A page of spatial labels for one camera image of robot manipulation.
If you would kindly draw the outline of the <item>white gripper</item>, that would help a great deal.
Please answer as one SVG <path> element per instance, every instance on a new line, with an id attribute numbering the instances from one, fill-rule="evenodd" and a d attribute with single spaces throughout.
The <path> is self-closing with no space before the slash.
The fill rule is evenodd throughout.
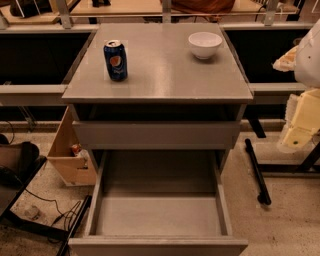
<path id="1" fill-rule="evenodd" d="M 295 68 L 294 46 L 273 63 L 278 71 L 288 72 Z M 300 95 L 291 94 L 287 101 L 285 125 L 277 143 L 283 153 L 293 153 L 304 148 L 320 130 L 320 89 L 310 89 Z"/>

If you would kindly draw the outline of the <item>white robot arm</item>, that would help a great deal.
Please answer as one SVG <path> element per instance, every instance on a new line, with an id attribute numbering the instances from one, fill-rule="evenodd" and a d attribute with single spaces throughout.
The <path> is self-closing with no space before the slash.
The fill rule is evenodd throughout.
<path id="1" fill-rule="evenodd" d="M 287 53 L 273 64 L 278 71 L 293 71 L 307 89 L 287 101 L 286 124 L 277 147 L 285 153 L 302 149 L 320 130 L 320 20 Z"/>

